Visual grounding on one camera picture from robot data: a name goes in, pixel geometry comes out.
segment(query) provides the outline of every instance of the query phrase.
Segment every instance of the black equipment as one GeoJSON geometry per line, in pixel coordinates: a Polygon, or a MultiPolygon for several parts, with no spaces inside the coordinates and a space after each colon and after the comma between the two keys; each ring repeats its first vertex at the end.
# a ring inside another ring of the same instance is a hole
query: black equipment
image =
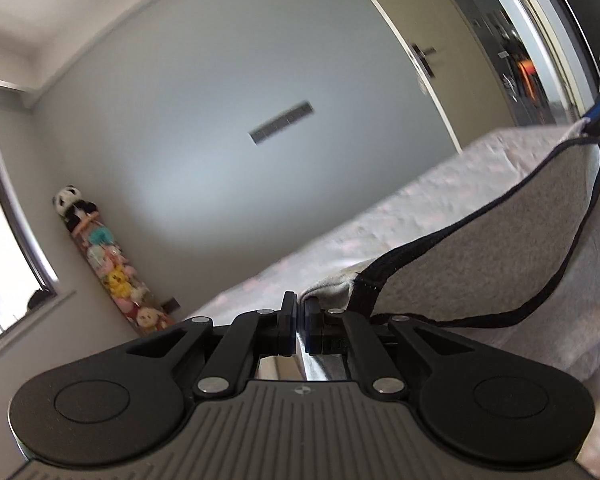
{"type": "Polygon", "coordinates": [[[303,306],[207,317],[55,368],[14,396],[14,480],[530,479],[575,462],[594,406],[571,376],[394,316],[303,306]],[[346,381],[255,380],[259,358],[340,354],[346,381]]]}

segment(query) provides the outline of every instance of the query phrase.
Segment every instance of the white bedding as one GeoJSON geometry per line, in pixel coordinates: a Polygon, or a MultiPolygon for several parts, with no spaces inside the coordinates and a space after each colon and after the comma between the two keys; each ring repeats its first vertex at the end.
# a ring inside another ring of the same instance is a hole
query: white bedding
{"type": "MultiPolygon", "coordinates": [[[[242,312],[277,309],[286,290],[300,293],[341,269],[444,228],[491,202],[576,130],[578,125],[493,132],[348,223],[219,294],[194,314],[228,324],[242,312]]],[[[596,423],[579,460],[600,476],[600,368],[586,384],[596,399],[596,423]]]]}

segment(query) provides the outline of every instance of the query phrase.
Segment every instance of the bolt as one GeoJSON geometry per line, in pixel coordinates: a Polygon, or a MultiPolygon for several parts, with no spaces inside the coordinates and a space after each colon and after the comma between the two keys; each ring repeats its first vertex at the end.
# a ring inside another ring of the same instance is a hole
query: bolt
{"type": "Polygon", "coordinates": [[[395,377],[380,377],[374,381],[373,387],[380,394],[396,394],[404,389],[404,383],[395,377]]]}
{"type": "Polygon", "coordinates": [[[206,394],[219,394],[229,387],[229,381],[222,377],[205,377],[198,381],[198,389],[206,394]]]}

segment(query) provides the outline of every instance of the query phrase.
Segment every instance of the beige door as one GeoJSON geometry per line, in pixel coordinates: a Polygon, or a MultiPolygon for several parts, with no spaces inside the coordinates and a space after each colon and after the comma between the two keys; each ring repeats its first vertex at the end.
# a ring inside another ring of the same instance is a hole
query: beige door
{"type": "Polygon", "coordinates": [[[419,68],[443,109],[460,146],[485,133],[513,126],[504,87],[453,0],[372,0],[419,68]],[[433,76],[415,55],[426,55],[433,76]]]}

